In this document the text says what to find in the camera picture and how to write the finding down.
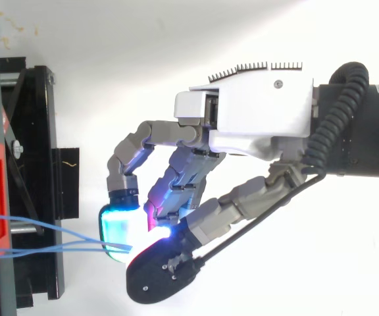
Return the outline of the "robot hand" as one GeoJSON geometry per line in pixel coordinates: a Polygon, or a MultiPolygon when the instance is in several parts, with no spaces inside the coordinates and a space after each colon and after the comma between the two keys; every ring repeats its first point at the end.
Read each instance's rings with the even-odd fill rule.
{"type": "Polygon", "coordinates": [[[103,241],[132,245],[126,291],[161,302],[192,283],[222,238],[225,248],[311,185],[302,158],[311,133],[313,79],[297,63],[239,65],[176,95],[174,120],[147,120],[107,163],[103,241]],[[227,155],[270,163],[219,198],[201,201],[207,176],[227,155]]]}

